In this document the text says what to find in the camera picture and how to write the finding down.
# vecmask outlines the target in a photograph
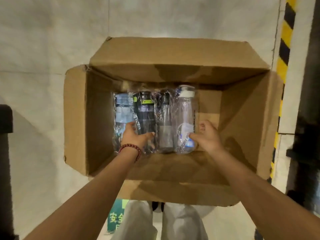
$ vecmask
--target cardboard box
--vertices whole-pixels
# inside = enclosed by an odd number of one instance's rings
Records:
[[[197,121],[208,119],[218,125],[226,148],[260,177],[269,177],[282,81],[247,42],[210,39],[108,38],[89,65],[68,70],[64,85],[68,165],[94,175],[112,160],[112,92],[140,83],[198,84]],[[201,148],[139,160],[118,197],[210,206],[239,202]]]

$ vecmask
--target person's left arm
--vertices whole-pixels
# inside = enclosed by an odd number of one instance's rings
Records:
[[[127,123],[122,145],[143,148],[152,133],[136,135],[134,122]],[[92,181],[68,199],[25,240],[96,240],[120,188],[138,156],[138,150],[125,147]]]

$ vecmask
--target plastic bottle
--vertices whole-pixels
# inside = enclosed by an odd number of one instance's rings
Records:
[[[134,95],[134,108],[137,115],[138,134],[145,134],[156,131],[156,121],[154,112],[154,101],[150,91],[138,92]],[[153,152],[155,148],[154,139],[145,146],[146,153]]]
[[[188,85],[181,85],[177,89],[176,109],[176,138],[178,154],[190,153],[195,148],[194,141],[188,134],[194,132],[195,127],[195,88]]]
[[[159,150],[162,153],[174,151],[174,141],[171,124],[170,93],[162,92],[160,96],[160,119],[158,127]]]
[[[134,121],[133,98],[128,93],[115,95],[114,147],[118,151],[126,123]]]

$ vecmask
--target pant leg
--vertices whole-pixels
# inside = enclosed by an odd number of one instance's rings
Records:
[[[200,215],[191,205],[166,203],[161,240],[208,240]]]
[[[157,229],[152,225],[152,208],[146,201],[130,200],[123,220],[111,240],[155,240]]]

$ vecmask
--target red beaded bracelet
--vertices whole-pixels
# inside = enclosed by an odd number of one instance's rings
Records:
[[[124,144],[124,145],[122,145],[121,147],[120,147],[120,150],[119,150],[119,153],[122,151],[122,149],[123,148],[125,148],[125,147],[132,147],[132,148],[135,148],[137,151],[138,151],[138,156],[136,157],[136,160],[134,161],[134,162],[136,162],[136,161],[138,161],[138,159],[139,159],[139,157],[141,156],[141,149],[137,146],[137,145],[134,145],[134,144]]]

